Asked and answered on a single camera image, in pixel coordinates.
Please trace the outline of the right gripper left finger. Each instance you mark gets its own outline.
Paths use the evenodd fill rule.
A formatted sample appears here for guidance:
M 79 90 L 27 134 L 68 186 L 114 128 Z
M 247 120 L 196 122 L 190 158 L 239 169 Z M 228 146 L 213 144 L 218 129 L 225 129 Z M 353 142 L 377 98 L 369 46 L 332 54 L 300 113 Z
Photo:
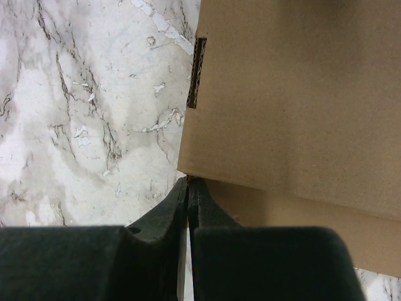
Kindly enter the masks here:
M 4 227 L 2 300 L 182 300 L 187 181 L 128 226 Z

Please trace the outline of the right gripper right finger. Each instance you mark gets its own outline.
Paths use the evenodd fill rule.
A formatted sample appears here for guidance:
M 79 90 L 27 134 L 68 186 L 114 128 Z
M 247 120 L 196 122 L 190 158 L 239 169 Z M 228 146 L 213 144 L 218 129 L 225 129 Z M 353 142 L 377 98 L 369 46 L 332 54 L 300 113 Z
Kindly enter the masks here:
M 247 228 L 189 181 L 188 220 L 196 300 L 363 300 L 352 259 L 331 229 Z

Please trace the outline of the cardboard box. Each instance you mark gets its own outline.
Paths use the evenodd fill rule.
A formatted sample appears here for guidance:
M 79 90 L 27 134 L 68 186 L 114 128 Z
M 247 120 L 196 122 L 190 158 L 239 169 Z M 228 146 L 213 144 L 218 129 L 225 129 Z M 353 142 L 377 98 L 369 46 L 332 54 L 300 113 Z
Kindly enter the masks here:
M 400 2 L 202 1 L 179 171 L 400 276 Z

